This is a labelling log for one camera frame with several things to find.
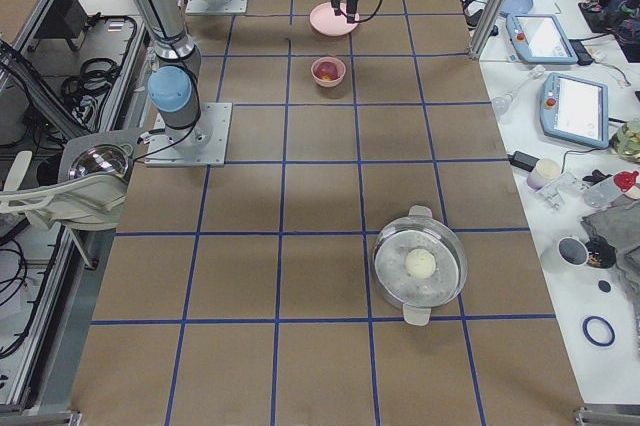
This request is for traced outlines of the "red apple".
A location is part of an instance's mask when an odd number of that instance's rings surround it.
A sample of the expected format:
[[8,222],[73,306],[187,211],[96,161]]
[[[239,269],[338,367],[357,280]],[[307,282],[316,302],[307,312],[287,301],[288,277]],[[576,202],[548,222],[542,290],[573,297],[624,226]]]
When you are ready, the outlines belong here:
[[331,61],[320,62],[315,69],[316,77],[324,82],[334,81],[339,77],[338,68]]

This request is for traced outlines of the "pink plate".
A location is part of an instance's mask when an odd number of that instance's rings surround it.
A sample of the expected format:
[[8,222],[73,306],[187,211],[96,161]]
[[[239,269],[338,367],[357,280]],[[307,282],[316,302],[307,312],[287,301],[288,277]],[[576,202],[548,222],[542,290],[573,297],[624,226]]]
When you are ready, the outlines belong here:
[[344,16],[336,16],[330,2],[314,7],[309,13],[309,21],[313,30],[328,37],[344,36],[358,27],[356,23],[348,23]]

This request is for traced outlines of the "pink bowl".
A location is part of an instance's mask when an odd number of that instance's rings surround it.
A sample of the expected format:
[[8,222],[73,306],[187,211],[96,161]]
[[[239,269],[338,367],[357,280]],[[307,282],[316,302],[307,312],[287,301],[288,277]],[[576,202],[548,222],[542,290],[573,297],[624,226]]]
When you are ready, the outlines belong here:
[[333,88],[343,81],[346,75],[346,65],[336,57],[322,57],[312,63],[311,75],[318,86]]

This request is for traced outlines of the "light blue plate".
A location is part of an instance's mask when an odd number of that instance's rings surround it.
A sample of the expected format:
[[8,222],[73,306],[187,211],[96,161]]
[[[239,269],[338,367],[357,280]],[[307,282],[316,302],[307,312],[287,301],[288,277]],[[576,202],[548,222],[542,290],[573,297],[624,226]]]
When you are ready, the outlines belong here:
[[534,7],[533,0],[504,0],[500,15],[507,17],[508,15],[525,15]]

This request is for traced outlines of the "far teach pendant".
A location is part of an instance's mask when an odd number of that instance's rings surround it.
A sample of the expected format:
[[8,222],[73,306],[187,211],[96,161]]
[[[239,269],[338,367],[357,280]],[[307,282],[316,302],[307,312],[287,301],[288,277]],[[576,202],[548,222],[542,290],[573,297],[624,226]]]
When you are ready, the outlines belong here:
[[505,26],[517,56],[530,64],[573,65],[578,57],[554,15],[514,15]]

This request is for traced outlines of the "teach pendant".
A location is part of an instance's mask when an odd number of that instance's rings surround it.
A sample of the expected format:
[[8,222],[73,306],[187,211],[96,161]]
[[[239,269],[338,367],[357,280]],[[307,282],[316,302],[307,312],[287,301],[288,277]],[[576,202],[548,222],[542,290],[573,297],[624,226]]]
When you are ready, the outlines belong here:
[[517,56],[530,64],[573,65],[578,57],[554,15],[514,15],[505,26]]
[[548,137],[605,149],[609,144],[608,87],[550,73],[541,89],[539,121]]

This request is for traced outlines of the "black power adapter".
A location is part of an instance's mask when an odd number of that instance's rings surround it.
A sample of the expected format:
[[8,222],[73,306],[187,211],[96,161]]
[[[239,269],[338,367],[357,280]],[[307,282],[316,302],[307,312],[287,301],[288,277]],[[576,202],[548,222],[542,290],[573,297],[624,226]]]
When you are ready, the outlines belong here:
[[532,172],[535,169],[539,158],[521,151],[514,151],[508,155],[508,160],[511,166],[526,172]]

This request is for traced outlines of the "near teach pendant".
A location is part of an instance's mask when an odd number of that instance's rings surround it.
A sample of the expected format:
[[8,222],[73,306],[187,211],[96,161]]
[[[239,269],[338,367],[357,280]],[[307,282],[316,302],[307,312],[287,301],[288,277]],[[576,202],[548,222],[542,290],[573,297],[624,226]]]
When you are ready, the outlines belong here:
[[605,149],[609,144],[608,87],[550,73],[541,89],[539,121],[548,137]]

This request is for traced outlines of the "lavender cup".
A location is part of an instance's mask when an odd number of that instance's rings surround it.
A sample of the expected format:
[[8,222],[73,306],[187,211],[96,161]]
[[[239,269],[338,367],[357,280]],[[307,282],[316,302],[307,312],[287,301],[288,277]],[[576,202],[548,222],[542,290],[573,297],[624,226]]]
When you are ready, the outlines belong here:
[[560,175],[561,166],[556,161],[542,158],[535,163],[529,172],[526,183],[530,188],[539,190],[558,179]]

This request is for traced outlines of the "white bun in pot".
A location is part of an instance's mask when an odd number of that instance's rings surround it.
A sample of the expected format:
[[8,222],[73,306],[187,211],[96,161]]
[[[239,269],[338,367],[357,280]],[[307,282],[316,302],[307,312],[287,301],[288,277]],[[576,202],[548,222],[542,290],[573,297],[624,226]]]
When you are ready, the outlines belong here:
[[436,259],[428,250],[415,248],[406,255],[404,266],[410,276],[418,279],[427,279],[436,271]]

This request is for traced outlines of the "glass pot lid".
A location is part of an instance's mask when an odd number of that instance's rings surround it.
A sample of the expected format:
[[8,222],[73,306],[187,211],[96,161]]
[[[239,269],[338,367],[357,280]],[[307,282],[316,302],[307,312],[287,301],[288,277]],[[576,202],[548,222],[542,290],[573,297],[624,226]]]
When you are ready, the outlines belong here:
[[127,183],[133,169],[133,153],[142,132],[142,128],[129,128],[68,140],[63,148],[57,182],[92,173],[109,173]]

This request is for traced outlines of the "red cap bottle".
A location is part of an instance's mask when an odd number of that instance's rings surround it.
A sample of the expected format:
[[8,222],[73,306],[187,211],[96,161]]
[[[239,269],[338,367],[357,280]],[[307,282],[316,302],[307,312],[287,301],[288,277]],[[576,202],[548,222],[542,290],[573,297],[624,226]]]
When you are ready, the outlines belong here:
[[636,184],[638,176],[638,171],[621,171],[588,188],[583,200],[590,207],[605,208],[629,191]]

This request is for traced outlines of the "white mug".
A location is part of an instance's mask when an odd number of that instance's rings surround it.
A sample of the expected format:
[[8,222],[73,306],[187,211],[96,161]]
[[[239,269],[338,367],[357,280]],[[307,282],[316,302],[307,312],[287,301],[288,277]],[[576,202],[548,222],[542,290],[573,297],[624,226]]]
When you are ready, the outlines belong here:
[[541,266],[549,273],[565,273],[585,266],[589,259],[586,245],[577,237],[564,236],[548,246],[540,257]]

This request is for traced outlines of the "grey cloth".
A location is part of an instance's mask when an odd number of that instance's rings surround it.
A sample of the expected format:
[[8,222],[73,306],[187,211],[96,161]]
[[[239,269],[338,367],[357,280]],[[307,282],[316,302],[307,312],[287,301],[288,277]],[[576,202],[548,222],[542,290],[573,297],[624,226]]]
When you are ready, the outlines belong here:
[[581,220],[590,237],[600,236],[616,251],[616,268],[625,292],[639,310],[639,201],[618,200]]

